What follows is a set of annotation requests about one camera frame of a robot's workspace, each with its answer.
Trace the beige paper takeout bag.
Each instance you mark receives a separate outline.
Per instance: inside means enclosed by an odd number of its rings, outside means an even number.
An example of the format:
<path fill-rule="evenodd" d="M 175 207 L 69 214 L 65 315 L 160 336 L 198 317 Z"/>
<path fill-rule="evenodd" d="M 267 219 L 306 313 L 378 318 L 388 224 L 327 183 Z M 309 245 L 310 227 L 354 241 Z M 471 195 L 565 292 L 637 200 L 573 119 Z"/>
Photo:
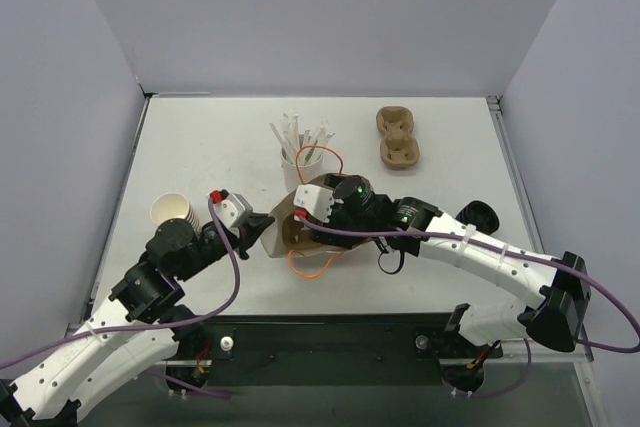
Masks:
<path fill-rule="evenodd" d="M 318 144 L 300 146 L 293 157 L 298 184 L 271 210 L 270 216 L 275 221 L 261 237 L 262 246 L 270 258 L 285 259 L 293 273 L 307 280 L 319 278 L 335 261 L 351 252 L 348 248 L 314 241 L 311 230 L 303 223 L 303 220 L 312 222 L 315 226 L 328 223 L 339 204 L 331 189 L 322 184 L 325 174 L 305 181 L 300 158 L 311 149 L 333 154 L 339 161 L 337 176 L 340 180 L 344 178 L 344 161 L 334 149 Z M 327 256 L 327 261 L 314 273 L 300 271 L 295 265 L 296 257 L 311 258 L 322 255 Z"/>

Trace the single brown pulp carrier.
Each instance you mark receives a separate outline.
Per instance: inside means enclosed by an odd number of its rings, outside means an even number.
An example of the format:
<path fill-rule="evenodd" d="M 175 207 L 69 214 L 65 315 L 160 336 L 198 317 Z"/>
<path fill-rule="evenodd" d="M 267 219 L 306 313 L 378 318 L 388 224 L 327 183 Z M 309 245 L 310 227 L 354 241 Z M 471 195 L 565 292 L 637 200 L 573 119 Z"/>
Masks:
<path fill-rule="evenodd" d="M 282 241 L 287 250 L 295 250 L 304 254 L 325 251 L 325 247 L 313 239 L 313 231 L 295 220 L 293 216 L 289 216 L 283 221 Z"/>

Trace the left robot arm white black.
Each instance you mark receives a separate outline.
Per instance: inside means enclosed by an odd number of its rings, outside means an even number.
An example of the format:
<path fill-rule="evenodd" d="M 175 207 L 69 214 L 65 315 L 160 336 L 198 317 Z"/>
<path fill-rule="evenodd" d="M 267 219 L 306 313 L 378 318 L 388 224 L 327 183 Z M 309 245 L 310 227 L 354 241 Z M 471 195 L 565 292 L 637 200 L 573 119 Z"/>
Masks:
<path fill-rule="evenodd" d="M 1 384 L 1 415 L 12 426 L 74 426 L 90 408 L 154 363 L 195 356 L 202 323 L 181 304 L 181 286 L 213 263 L 237 268 L 274 222 L 267 214 L 213 217 L 202 231 L 185 219 L 161 223 L 131 267 L 71 337 L 43 347 L 47 358 Z"/>

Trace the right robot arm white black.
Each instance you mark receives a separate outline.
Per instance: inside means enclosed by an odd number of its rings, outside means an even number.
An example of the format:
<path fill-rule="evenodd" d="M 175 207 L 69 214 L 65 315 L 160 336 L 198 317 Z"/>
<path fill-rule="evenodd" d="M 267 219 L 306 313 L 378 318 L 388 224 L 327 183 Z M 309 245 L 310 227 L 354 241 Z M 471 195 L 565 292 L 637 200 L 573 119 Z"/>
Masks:
<path fill-rule="evenodd" d="M 415 197 L 392 199 L 359 175 L 328 174 L 319 185 L 301 185 L 294 204 L 297 220 L 320 244 L 352 249 L 359 241 L 375 241 L 382 250 L 448 264 L 511 295 L 496 306 L 457 307 L 443 331 L 450 352 L 464 355 L 514 338 L 558 352 L 575 350 L 591 298 L 582 257 L 517 248 L 494 238 L 496 220 L 453 217 Z"/>

